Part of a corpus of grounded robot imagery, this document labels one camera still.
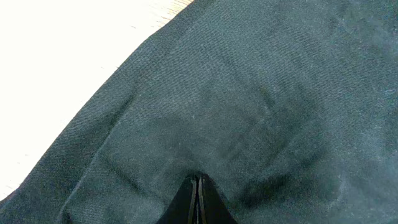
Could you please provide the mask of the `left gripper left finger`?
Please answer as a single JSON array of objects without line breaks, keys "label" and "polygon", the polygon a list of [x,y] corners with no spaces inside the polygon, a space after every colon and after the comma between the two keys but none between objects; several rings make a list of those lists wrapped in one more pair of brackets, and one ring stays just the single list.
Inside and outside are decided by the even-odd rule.
[{"label": "left gripper left finger", "polygon": [[192,224],[197,197],[197,177],[188,175],[156,224]]}]

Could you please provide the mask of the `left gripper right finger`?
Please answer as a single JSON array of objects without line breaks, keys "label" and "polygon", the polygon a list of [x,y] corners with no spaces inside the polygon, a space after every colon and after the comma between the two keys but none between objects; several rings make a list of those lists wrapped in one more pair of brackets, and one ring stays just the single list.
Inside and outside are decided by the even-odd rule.
[{"label": "left gripper right finger", "polygon": [[207,174],[198,182],[198,214],[202,224],[237,224]]}]

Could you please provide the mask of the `black shorts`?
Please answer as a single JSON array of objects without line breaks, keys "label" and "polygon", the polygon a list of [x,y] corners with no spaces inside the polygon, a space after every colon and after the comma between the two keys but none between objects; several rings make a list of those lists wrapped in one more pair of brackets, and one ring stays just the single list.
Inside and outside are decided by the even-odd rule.
[{"label": "black shorts", "polygon": [[184,178],[238,223],[397,222],[397,2],[194,1],[89,99],[2,223],[156,223]]}]

